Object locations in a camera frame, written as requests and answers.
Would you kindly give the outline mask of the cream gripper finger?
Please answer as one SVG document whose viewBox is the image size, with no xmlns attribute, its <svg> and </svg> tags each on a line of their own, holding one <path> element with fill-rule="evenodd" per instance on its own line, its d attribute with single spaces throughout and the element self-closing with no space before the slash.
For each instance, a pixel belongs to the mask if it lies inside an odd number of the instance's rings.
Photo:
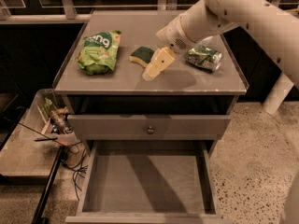
<svg viewBox="0 0 299 224">
<path fill-rule="evenodd" d="M 146 81 L 151 81 L 160 75 L 163 70 L 170 66 L 176 58 L 176 54 L 168 47 L 157 49 L 150 63 L 147 65 L 142 77 Z"/>
<path fill-rule="evenodd" d="M 151 57 L 150 65 L 161 66 L 164 63 L 164 52 L 161 49 L 156 49 Z"/>
</svg>

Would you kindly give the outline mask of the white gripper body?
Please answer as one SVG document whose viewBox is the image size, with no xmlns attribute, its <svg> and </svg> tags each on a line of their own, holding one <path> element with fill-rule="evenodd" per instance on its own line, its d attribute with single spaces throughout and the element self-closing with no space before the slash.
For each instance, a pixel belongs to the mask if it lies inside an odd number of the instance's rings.
<svg viewBox="0 0 299 224">
<path fill-rule="evenodd" d="M 187 37 L 186 32 L 183 30 L 181 18 L 181 15 L 174 18 L 168 25 L 159 30 L 156 36 L 175 53 L 184 54 L 195 47 L 197 43 Z"/>
</svg>

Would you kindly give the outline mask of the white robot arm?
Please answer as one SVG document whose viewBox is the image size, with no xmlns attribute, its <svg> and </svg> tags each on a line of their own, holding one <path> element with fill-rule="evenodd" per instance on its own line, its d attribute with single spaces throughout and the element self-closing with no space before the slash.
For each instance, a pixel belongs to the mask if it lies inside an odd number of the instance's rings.
<svg viewBox="0 0 299 224">
<path fill-rule="evenodd" d="M 177 56 L 235 24 L 299 86 L 299 19 L 266 0 L 200 0 L 156 33 L 164 46 L 155 51 L 143 78 L 156 78 Z"/>
</svg>

